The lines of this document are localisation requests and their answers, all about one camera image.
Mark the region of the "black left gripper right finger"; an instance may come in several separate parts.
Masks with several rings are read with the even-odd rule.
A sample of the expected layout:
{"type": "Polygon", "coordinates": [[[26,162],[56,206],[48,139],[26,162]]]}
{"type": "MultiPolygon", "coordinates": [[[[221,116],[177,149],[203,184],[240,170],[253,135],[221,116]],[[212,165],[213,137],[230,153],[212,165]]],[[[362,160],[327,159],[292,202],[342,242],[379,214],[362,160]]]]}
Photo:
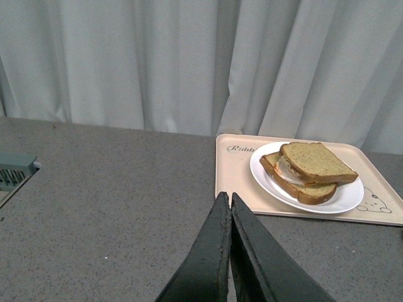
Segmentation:
{"type": "Polygon", "coordinates": [[[238,301],[334,301],[232,195],[230,262],[238,301]]]}

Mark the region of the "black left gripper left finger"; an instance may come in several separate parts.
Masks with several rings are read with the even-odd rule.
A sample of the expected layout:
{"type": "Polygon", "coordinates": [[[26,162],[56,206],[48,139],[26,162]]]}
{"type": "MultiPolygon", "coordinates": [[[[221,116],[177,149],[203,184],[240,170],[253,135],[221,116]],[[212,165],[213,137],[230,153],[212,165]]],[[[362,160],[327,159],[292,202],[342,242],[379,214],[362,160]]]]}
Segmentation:
{"type": "Polygon", "coordinates": [[[225,192],[217,196],[188,255],[157,301],[226,301],[232,213],[225,192]]]}

